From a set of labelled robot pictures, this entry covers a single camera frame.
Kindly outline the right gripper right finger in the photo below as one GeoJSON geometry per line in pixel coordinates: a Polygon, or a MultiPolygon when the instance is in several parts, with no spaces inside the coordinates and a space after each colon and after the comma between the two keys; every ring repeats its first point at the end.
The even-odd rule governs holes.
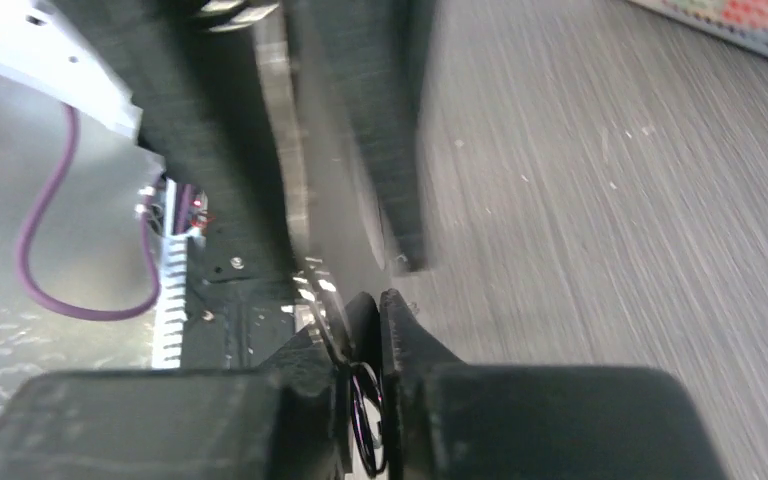
{"type": "Polygon", "coordinates": [[[383,446],[391,479],[469,479],[471,399],[466,364],[417,320],[402,294],[381,294],[383,446]]]}

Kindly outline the metal keyring holder plate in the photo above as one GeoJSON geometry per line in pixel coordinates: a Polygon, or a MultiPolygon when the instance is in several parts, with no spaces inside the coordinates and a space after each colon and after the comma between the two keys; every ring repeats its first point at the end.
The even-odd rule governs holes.
{"type": "Polygon", "coordinates": [[[378,295],[387,276],[371,234],[380,216],[359,161],[347,154],[316,155],[306,164],[307,235],[297,247],[295,276],[307,330],[335,364],[348,436],[348,479],[388,476],[378,295]]]}

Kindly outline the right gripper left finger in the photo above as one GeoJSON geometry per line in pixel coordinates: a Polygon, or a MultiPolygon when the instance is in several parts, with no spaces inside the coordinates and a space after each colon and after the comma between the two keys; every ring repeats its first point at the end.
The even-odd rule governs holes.
{"type": "Polygon", "coordinates": [[[304,327],[264,362],[260,478],[377,476],[365,402],[380,394],[379,325],[375,300],[361,292],[336,318],[304,327]]]}

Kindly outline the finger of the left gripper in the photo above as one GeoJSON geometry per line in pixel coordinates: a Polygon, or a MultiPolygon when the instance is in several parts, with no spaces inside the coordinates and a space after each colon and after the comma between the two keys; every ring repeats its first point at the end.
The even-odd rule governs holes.
{"type": "Polygon", "coordinates": [[[421,207],[420,117],[434,1],[288,1],[285,17],[302,77],[335,113],[355,147],[396,264],[429,264],[421,207]]]}
{"type": "Polygon", "coordinates": [[[209,279],[286,277],[283,184],[256,61],[272,1],[60,1],[131,90],[170,176],[207,196],[209,279]]]}

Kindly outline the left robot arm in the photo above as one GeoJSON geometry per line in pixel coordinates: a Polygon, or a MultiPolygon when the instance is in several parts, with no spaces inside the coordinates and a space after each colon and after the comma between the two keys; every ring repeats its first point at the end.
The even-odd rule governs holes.
{"type": "Polygon", "coordinates": [[[159,154],[201,187],[214,278],[303,250],[338,266],[360,220],[334,161],[366,176],[374,257],[415,272],[429,250],[418,151],[432,1],[0,1],[0,75],[159,154]],[[335,233],[326,240],[326,233],[335,233]]]}

